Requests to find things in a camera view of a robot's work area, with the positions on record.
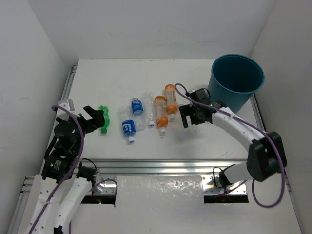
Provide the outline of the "green crushed plastic bottle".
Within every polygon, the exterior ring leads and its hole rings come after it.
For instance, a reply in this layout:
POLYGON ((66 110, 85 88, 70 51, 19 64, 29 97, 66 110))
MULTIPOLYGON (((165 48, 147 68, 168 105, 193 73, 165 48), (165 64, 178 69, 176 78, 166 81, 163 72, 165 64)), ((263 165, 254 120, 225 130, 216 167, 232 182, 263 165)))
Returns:
POLYGON ((102 110, 103 111, 105 124, 104 124, 104 126, 102 126, 100 128, 100 131, 101 131, 101 134, 104 135, 104 134, 107 134, 107 129, 108 129, 108 126, 110 125, 109 108, 107 106, 100 105, 98 107, 98 110, 102 110))

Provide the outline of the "orange label bottle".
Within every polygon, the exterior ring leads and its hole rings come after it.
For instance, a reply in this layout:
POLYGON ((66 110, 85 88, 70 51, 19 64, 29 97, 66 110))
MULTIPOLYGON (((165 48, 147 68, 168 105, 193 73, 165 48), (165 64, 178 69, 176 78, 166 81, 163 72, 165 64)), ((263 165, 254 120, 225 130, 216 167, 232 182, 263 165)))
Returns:
POLYGON ((156 124, 160 129, 160 134, 164 135, 167 131, 167 126, 169 124, 167 116, 167 102, 164 96, 156 96, 154 99, 154 105, 156 109, 156 124))
POLYGON ((168 84, 164 88, 164 94, 167 100, 166 112, 169 121, 174 121, 178 112, 178 105, 176 101, 176 88, 173 84, 168 84))

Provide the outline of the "blue label bottle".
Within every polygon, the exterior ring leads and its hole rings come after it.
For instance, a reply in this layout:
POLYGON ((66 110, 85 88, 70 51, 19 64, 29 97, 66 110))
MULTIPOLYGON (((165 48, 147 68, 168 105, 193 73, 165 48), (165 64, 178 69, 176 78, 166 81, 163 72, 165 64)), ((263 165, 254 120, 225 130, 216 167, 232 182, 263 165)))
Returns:
POLYGON ((122 122, 121 124, 124 136, 128 140, 130 144, 135 142, 135 134, 136 134, 136 128, 135 123, 131 119, 127 119, 122 122))
POLYGON ((137 96, 133 96, 131 101, 132 113, 135 116, 140 116, 143 114, 143 104, 137 96))

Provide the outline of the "clear plastic bottle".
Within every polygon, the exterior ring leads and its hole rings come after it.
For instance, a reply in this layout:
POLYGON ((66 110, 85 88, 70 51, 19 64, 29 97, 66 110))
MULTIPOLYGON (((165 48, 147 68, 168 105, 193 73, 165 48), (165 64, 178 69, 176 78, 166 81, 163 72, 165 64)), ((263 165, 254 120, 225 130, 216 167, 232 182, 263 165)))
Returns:
POLYGON ((149 128, 155 126, 154 95, 150 91, 142 94, 143 109, 149 128))

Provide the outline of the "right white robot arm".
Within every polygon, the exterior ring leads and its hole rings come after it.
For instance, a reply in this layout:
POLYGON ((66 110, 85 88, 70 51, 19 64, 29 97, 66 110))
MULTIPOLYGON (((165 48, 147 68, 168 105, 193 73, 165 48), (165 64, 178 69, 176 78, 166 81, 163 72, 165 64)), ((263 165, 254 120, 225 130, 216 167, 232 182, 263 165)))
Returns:
POLYGON ((215 186, 229 188, 236 182, 254 179, 262 182, 280 172, 280 165, 271 143, 257 129, 238 121, 238 116, 223 102, 207 104, 208 107, 190 103, 179 106, 183 127, 209 122, 235 138, 247 151, 245 163, 233 164, 219 172, 215 186))

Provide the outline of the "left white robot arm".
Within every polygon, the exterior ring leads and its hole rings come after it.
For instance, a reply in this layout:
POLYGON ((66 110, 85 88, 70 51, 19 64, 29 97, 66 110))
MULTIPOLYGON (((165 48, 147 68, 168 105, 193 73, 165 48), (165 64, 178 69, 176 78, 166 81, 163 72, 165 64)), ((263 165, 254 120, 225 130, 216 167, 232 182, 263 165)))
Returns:
POLYGON ((52 106, 56 110, 54 136, 44 156, 44 166, 38 175, 39 191, 33 213, 27 215, 23 234, 64 234, 79 203, 95 182, 96 169, 82 166, 70 183, 84 148, 84 138, 105 125, 104 111, 85 106, 91 117, 74 114, 66 104, 52 106))

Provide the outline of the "teal plastic bin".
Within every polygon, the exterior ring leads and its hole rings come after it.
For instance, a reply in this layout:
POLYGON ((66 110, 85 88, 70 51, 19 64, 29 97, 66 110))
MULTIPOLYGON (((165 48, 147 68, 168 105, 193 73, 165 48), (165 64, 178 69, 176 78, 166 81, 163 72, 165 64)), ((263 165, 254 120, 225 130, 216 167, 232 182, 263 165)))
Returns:
POLYGON ((213 62, 208 91, 212 101, 222 101, 237 113, 264 82, 265 74, 257 62, 243 55, 227 54, 213 62))

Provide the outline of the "white foil sheet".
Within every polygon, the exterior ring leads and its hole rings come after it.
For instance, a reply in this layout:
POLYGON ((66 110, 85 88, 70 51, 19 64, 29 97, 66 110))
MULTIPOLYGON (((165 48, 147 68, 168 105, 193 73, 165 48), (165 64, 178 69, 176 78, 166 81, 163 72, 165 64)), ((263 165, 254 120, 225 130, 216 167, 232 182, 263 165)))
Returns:
POLYGON ((117 208, 185 210, 204 203, 199 175, 125 175, 117 178, 117 208))

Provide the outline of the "aluminium left side rail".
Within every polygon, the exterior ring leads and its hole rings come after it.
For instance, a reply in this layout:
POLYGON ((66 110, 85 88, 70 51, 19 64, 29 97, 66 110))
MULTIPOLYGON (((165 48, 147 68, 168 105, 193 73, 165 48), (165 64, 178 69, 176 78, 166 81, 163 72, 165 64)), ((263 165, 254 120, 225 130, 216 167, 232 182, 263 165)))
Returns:
POLYGON ((77 71, 77 67, 78 63, 75 63, 70 68, 60 100, 68 99, 74 81, 74 77, 77 71))

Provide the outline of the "aluminium rail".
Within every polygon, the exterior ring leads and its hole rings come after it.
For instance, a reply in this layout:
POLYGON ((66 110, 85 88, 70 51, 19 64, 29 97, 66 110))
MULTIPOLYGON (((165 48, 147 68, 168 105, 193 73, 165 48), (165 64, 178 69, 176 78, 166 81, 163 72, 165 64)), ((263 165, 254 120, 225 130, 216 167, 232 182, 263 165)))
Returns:
POLYGON ((117 179, 121 175, 148 176, 192 176, 202 178, 204 196, 214 196, 221 190, 214 187, 217 173, 233 164, 243 163, 243 160, 136 160, 136 159, 94 159, 92 162, 82 161, 82 165, 97 169, 102 178, 117 179))
POLYGON ((77 67, 78 63, 75 63, 70 68, 60 100, 68 99, 74 81, 74 77, 77 71, 77 67))
POLYGON ((258 128, 260 128, 263 131, 266 131, 265 124, 263 122, 263 119, 262 119, 262 116, 261 116, 261 112, 260 112, 260 109, 258 107, 258 103, 257 103, 255 95, 252 95, 252 97, 250 98, 250 101, 251 101, 251 104, 252 104, 253 113, 254 113, 255 120, 256 120, 258 128))

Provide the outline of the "aluminium right side rail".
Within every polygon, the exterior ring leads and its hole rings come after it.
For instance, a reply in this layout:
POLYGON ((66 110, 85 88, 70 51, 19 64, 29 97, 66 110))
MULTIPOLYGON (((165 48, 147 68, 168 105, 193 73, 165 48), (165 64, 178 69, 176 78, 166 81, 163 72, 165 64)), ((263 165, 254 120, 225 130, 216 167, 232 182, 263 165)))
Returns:
POLYGON ((258 107, 258 103, 257 103, 255 95, 252 95, 252 97, 250 98, 250 101, 251 101, 251 104, 252 104, 253 113, 254 113, 255 120, 256 120, 258 128, 260 128, 263 131, 266 131, 265 124, 263 122, 263 119, 262 119, 262 116, 261 116, 261 112, 260 112, 260 109, 258 107))

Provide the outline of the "aluminium front rail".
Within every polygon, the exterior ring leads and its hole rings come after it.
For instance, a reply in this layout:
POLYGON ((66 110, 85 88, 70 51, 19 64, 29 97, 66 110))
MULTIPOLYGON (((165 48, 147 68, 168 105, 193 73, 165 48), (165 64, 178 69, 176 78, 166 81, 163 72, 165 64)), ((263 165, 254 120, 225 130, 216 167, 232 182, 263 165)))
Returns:
POLYGON ((148 176, 192 176, 202 178, 204 196, 214 196, 221 190, 214 187, 217 173, 233 164, 243 163, 243 160, 136 160, 136 159, 94 159, 92 162, 82 161, 82 165, 97 169, 102 178, 117 179, 121 175, 148 176))

